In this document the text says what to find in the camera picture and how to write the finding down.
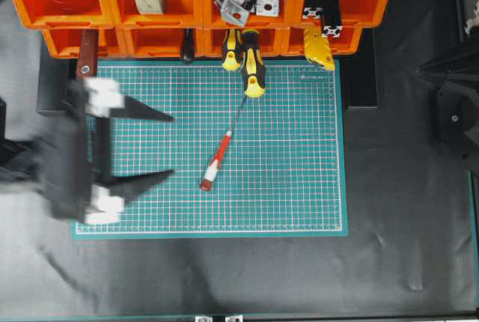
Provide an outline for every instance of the yellow tool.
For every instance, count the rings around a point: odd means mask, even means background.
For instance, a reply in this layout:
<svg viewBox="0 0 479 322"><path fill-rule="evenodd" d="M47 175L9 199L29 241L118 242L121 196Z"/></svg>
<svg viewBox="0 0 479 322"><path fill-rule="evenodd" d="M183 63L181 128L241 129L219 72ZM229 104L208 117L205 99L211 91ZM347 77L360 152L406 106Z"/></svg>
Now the yellow tool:
<svg viewBox="0 0 479 322"><path fill-rule="evenodd" d="M305 57L312 64L318 64L325 70L336 70L335 61L332 58L329 40L323 36L320 26L305 28Z"/></svg>
<svg viewBox="0 0 479 322"><path fill-rule="evenodd" d="M260 33L252 28L242 33L242 80L248 97L260 97L266 91L266 68L260 52Z"/></svg>
<svg viewBox="0 0 479 322"><path fill-rule="evenodd" d="M222 46L222 66L225 70L236 71L241 67L241 32L235 28L228 30Z"/></svg>

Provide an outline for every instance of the black table surface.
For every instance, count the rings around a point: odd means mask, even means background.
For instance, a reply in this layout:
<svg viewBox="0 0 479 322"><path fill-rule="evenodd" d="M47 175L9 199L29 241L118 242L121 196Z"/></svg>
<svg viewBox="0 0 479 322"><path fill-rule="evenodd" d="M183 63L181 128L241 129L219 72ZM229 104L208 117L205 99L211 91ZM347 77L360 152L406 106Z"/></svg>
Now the black table surface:
<svg viewBox="0 0 479 322"><path fill-rule="evenodd" d="M33 192L4 193L0 319L474 311L467 173L434 142L433 86L415 74L457 43L455 9L389 2L376 30L379 108L344 113L348 237L74 241ZM45 126L41 36L11 0L0 0L0 29L7 137L26 139Z"/></svg>

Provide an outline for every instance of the green cutting mat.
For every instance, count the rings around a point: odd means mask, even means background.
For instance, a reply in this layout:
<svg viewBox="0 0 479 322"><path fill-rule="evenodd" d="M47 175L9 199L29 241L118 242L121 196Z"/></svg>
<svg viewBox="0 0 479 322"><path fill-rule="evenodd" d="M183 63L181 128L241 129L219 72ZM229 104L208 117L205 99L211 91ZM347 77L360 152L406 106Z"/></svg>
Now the green cutting mat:
<svg viewBox="0 0 479 322"><path fill-rule="evenodd" d="M248 99L208 193L199 183L242 99L240 73L219 61L100 63L99 76L176 118L115 120L114 173L176 173L128 206L119 223L75 223L73 237L346 235L339 74L305 61L266 66L267 93Z"/></svg>

